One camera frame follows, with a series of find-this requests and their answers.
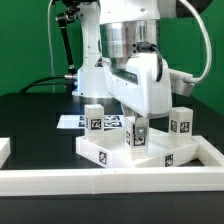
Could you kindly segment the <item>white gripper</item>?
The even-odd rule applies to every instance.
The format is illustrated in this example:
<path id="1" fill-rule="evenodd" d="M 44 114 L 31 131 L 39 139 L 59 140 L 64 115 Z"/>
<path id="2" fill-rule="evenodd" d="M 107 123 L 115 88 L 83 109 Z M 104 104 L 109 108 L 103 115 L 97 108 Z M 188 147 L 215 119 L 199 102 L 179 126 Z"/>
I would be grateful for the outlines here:
<path id="1" fill-rule="evenodd" d="M 110 59 L 103 60 L 108 92 L 118 101 L 125 117 L 136 119 L 134 135 L 148 135 L 149 120 L 169 114 L 172 108 L 171 82 L 167 62 L 162 60 L 163 73 L 159 82 L 158 59 L 155 53 L 140 53 L 127 60 L 126 68 L 113 68 Z"/>

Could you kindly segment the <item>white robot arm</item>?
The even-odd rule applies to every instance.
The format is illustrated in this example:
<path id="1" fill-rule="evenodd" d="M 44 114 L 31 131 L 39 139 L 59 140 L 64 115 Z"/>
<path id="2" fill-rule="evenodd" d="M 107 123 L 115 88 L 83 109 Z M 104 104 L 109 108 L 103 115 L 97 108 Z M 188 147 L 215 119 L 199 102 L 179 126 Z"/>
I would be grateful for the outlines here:
<path id="1" fill-rule="evenodd" d="M 61 0 L 56 17 L 64 41 L 73 97 L 90 102 L 114 98 L 127 116 L 160 118 L 172 93 L 188 96 L 209 73 L 211 43 L 199 0 Z M 171 70 L 158 49 L 162 18 L 193 16 L 205 41 L 201 76 Z"/>

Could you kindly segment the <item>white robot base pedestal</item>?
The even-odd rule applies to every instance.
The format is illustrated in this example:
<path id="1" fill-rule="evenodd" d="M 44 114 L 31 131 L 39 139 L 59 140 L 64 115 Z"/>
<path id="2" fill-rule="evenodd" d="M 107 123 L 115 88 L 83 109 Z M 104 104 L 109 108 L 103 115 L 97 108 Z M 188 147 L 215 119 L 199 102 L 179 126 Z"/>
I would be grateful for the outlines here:
<path id="1" fill-rule="evenodd" d="M 72 92 L 75 101 L 85 103 L 109 102 L 99 31 L 100 8 L 96 3 L 80 5 L 77 17 L 81 23 L 83 40 L 83 63 L 78 69 L 78 87 Z"/>

